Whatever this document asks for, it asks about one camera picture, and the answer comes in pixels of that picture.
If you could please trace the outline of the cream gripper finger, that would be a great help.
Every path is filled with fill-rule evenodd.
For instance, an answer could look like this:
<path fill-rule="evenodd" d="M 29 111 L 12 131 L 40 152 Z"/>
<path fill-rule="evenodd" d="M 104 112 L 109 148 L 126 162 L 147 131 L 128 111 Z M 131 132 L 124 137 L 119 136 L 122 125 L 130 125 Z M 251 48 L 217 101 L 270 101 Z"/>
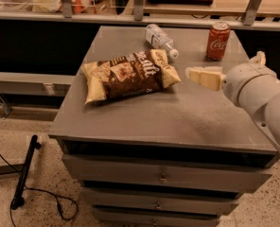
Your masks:
<path fill-rule="evenodd" d="M 220 66 L 187 67 L 185 75 L 189 80 L 213 91 L 221 90 L 225 80 Z"/>
<path fill-rule="evenodd" d="M 256 63 L 261 66 L 266 65 L 266 55 L 263 51 L 257 51 L 256 55 L 252 58 L 250 58 L 249 63 Z"/>

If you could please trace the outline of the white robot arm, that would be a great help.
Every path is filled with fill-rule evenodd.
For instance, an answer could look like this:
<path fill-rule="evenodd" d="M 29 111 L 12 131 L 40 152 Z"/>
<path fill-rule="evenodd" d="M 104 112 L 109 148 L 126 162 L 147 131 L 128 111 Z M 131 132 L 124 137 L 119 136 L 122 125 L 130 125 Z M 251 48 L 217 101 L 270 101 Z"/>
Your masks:
<path fill-rule="evenodd" d="M 226 73 L 219 66 L 187 67 L 186 77 L 213 91 L 222 91 L 243 109 L 280 153 L 280 79 L 266 66 L 266 56 L 258 51 L 247 62 Z"/>

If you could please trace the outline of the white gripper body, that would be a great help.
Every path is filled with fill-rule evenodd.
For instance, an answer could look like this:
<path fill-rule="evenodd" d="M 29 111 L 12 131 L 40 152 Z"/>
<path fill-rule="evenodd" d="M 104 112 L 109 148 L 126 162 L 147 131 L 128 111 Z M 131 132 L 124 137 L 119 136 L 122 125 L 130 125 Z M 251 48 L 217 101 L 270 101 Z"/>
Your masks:
<path fill-rule="evenodd" d="M 239 106 L 238 97 L 243 87 L 252 79 L 261 76 L 276 77 L 276 73 L 265 65 L 242 63 L 231 68 L 223 82 L 223 93 L 235 106 Z"/>

